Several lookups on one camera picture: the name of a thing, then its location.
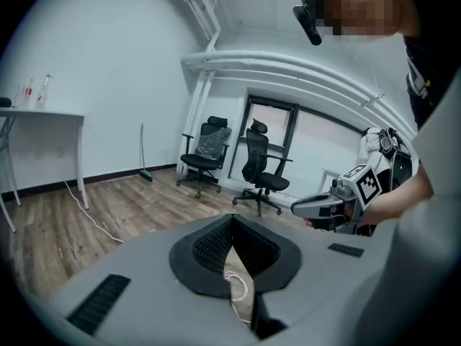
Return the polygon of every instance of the white cloth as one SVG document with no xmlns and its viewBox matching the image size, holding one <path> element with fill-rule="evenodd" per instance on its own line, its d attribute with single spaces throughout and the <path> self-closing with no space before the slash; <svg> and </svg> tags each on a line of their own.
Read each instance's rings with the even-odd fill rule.
<svg viewBox="0 0 461 346">
<path fill-rule="evenodd" d="M 371 164 L 376 175 L 390 169 L 390 161 L 380 153 L 379 128 L 370 128 L 359 145 L 357 164 Z"/>
</svg>

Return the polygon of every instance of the power cord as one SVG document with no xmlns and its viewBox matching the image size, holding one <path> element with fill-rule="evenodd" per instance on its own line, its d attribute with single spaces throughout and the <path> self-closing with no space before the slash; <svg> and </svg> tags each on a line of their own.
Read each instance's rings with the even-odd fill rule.
<svg viewBox="0 0 461 346">
<path fill-rule="evenodd" d="M 246 299 L 247 295 L 248 295 L 248 286 L 246 285 L 245 281 L 242 279 L 242 277 L 240 275 L 238 275 L 237 273 L 235 272 L 231 272 L 231 271 L 227 271 L 224 273 L 224 279 L 227 280 L 228 282 L 231 281 L 231 278 L 236 278 L 237 280 L 239 280 L 241 282 L 241 284 L 243 285 L 243 295 L 240 296 L 240 297 L 237 297 L 237 298 L 232 298 L 232 303 L 230 303 L 232 305 L 232 308 L 233 310 L 235 311 L 235 313 L 237 314 L 238 318 L 243 322 L 243 323 L 246 323 L 246 324 L 251 324 L 250 321 L 247 321 L 245 319 L 241 319 L 240 318 L 240 315 L 238 315 L 238 312 L 237 312 L 237 309 L 236 307 L 233 305 L 233 303 L 238 303 L 238 302 L 241 302 L 243 300 Z"/>
<path fill-rule="evenodd" d="M 69 190 L 69 193 L 71 194 L 72 198 L 77 202 L 77 204 L 79 205 L 79 208 L 81 211 L 84 212 L 84 214 L 89 218 L 90 221 L 93 222 L 93 224 L 96 226 L 96 228 L 100 229 L 101 231 L 103 231 L 106 235 L 108 235 L 111 239 L 113 239 L 114 241 L 116 242 L 119 242 L 121 244 L 124 244 L 124 241 L 122 241 L 121 239 L 116 239 L 115 237 L 113 237 L 113 235 L 111 235 L 109 232 L 107 232 L 105 229 L 103 229 L 101 226 L 98 226 L 97 223 L 94 221 L 94 219 L 88 215 L 88 213 L 81 207 L 80 205 L 80 201 L 77 200 L 77 198 L 72 194 L 72 191 L 71 191 L 71 188 L 69 187 L 69 185 L 67 184 L 66 181 L 64 181 L 64 183 L 66 184 L 66 187 L 67 189 Z"/>
</svg>

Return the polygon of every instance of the human arm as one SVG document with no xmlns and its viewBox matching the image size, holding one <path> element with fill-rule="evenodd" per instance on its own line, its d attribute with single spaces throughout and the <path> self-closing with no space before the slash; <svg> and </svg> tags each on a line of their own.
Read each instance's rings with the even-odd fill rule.
<svg viewBox="0 0 461 346">
<path fill-rule="evenodd" d="M 422 165 L 418 172 L 399 188 L 379 196 L 365 211 L 360 225 L 376 225 L 388 219 L 400 218 L 409 208 L 428 200 L 434 191 Z"/>
</svg>

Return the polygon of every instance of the table top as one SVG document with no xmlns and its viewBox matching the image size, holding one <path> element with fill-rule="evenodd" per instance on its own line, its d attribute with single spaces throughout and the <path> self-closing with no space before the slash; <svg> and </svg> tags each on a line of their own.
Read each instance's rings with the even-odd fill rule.
<svg viewBox="0 0 461 346">
<path fill-rule="evenodd" d="M 22 109 L 18 107 L 0 107 L 0 117 L 20 117 L 22 115 L 60 115 L 66 117 L 85 117 L 80 112 L 69 112 L 49 109 Z"/>
</svg>

